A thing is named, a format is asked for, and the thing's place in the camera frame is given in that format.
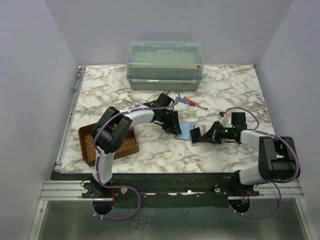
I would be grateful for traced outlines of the tan leather card holder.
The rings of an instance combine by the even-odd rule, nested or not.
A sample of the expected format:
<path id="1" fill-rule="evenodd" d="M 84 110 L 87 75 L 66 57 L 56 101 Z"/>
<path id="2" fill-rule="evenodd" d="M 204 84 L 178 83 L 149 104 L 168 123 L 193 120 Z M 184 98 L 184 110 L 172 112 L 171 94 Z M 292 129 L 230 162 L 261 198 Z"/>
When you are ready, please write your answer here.
<path id="1" fill-rule="evenodd" d="M 206 132 L 206 126 L 203 124 L 193 124 L 189 122 L 181 122 L 179 124 L 181 129 L 181 134 L 175 135 L 174 138 L 176 140 L 182 140 L 182 141 L 191 141 L 191 133 L 190 131 L 195 128 L 200 128 L 200 133 L 203 135 Z"/>

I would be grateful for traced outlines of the black credit card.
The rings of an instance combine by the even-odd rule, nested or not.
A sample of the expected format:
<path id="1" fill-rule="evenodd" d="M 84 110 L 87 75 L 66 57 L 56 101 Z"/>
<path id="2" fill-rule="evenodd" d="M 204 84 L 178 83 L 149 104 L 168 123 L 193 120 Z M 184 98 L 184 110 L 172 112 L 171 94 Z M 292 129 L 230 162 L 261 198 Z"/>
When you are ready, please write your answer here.
<path id="1" fill-rule="evenodd" d="M 190 137 L 191 137 L 191 142 L 192 144 L 196 144 L 200 142 L 200 137 L 201 137 L 201 130 L 200 127 L 196 127 L 190 130 Z"/>

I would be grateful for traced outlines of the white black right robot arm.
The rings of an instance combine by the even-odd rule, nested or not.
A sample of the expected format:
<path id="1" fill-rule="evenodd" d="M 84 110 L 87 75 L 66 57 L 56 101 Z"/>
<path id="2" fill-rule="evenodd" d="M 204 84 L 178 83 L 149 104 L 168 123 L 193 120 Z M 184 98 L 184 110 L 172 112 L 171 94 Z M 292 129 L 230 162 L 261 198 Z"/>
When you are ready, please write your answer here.
<path id="1" fill-rule="evenodd" d="M 226 112 L 219 113 L 219 120 L 203 135 L 198 128 L 192 142 L 220 145 L 222 142 L 234 142 L 257 150 L 257 164 L 238 171 L 238 179 L 230 183 L 230 191 L 241 196 L 248 185 L 266 183 L 289 183 L 300 176 L 300 164 L 292 137 L 280 137 L 256 129 L 248 129 L 244 112 L 231 113 L 231 127 L 224 124 Z"/>

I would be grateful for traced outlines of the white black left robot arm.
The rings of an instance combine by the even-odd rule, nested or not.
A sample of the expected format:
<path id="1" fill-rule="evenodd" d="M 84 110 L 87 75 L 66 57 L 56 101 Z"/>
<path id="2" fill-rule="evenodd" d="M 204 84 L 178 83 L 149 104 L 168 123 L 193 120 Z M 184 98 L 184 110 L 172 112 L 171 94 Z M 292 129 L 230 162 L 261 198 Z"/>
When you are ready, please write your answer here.
<path id="1" fill-rule="evenodd" d="M 101 198 L 111 191 L 112 166 L 116 151 L 122 146 L 130 128 L 141 124 L 154 123 L 168 134 L 182 133 L 178 111 L 174 106 L 179 102 L 162 92 L 156 100 L 142 104 L 137 108 L 118 110 L 108 107 L 93 127 L 91 135 L 97 156 L 93 178 L 97 181 L 93 191 Z"/>

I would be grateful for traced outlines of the orange grey small screwdriver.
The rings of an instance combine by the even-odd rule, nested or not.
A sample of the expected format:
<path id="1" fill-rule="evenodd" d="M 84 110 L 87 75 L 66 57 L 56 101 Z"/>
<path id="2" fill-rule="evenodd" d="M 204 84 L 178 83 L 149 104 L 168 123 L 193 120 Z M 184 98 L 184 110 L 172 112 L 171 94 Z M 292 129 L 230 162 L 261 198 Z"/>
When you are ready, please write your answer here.
<path id="1" fill-rule="evenodd" d="M 208 108 L 201 106 L 200 104 L 194 102 L 193 100 L 191 100 L 190 98 L 184 96 L 183 97 L 185 100 L 187 100 L 192 106 L 198 107 L 200 109 L 204 109 L 204 110 L 208 110 Z"/>

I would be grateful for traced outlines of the clear green plastic storage box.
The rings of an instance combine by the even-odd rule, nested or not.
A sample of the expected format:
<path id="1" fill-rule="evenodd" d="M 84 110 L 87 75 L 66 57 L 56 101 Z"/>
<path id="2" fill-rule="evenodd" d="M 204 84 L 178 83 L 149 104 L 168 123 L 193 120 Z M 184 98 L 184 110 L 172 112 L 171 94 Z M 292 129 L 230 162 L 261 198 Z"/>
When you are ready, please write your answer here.
<path id="1" fill-rule="evenodd" d="M 132 41 L 126 79 L 133 90 L 196 91 L 203 79 L 199 42 Z"/>

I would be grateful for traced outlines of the blue red handled screwdriver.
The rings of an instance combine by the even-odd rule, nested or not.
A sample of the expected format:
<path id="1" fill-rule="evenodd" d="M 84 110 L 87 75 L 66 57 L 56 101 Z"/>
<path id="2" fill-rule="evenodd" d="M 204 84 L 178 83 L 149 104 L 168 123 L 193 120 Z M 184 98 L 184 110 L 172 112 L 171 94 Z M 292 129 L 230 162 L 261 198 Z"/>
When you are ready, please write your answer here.
<path id="1" fill-rule="evenodd" d="M 191 101 L 187 100 L 186 98 L 177 97 L 176 99 L 177 99 L 180 103 L 183 103 L 183 104 L 185 104 L 185 105 L 194 106 L 194 104 L 193 104 Z"/>

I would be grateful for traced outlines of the black metal base rail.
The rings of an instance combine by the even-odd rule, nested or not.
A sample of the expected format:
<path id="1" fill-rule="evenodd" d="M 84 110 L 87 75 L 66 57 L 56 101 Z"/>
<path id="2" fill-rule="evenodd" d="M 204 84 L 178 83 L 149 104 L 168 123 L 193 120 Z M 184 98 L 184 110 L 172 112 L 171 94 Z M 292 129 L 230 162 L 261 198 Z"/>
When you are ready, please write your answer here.
<path id="1" fill-rule="evenodd" d="M 53 172 L 53 181 L 82 182 L 82 200 L 92 200 L 100 208 L 118 209 L 216 207 L 227 208 L 230 200 L 257 197 L 252 185 L 242 185 L 234 173 L 115 173 L 102 187 L 88 173 Z"/>

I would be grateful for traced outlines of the aluminium extrusion rail right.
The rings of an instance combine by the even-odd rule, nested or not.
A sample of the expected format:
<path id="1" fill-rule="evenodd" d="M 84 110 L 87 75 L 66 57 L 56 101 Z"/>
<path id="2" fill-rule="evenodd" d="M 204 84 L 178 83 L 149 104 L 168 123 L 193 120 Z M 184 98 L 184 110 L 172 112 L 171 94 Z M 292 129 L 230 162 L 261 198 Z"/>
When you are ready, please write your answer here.
<path id="1" fill-rule="evenodd" d="M 277 187 L 272 183 L 259 185 L 258 193 L 263 198 L 278 198 L 279 191 L 283 199 L 286 198 L 303 198 L 305 196 L 299 180 L 289 183 L 276 183 Z"/>

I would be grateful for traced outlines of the aluminium extrusion rail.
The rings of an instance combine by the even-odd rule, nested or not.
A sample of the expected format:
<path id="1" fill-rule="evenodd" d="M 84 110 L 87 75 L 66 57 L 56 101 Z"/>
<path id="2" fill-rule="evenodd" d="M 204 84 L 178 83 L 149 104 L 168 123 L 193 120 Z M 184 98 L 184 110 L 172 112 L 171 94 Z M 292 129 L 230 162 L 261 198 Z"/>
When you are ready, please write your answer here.
<path id="1" fill-rule="evenodd" d="M 289 183 L 276 183 L 277 187 L 272 183 L 259 185 L 258 193 L 263 198 L 278 198 L 279 191 L 283 199 L 286 198 L 303 198 L 305 196 L 299 180 Z"/>
<path id="2" fill-rule="evenodd" d="M 76 201 L 88 192 L 80 180 L 45 180 L 40 191 L 40 201 Z"/>

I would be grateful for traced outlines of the aluminium extrusion rail left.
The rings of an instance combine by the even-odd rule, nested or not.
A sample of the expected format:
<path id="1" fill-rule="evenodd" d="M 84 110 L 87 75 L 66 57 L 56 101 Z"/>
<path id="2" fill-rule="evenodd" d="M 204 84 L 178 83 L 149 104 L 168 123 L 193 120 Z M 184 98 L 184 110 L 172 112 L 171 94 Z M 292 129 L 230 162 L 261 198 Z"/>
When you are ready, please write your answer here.
<path id="1" fill-rule="evenodd" d="M 40 201 L 76 201 L 88 192 L 80 180 L 45 180 L 40 191 Z"/>

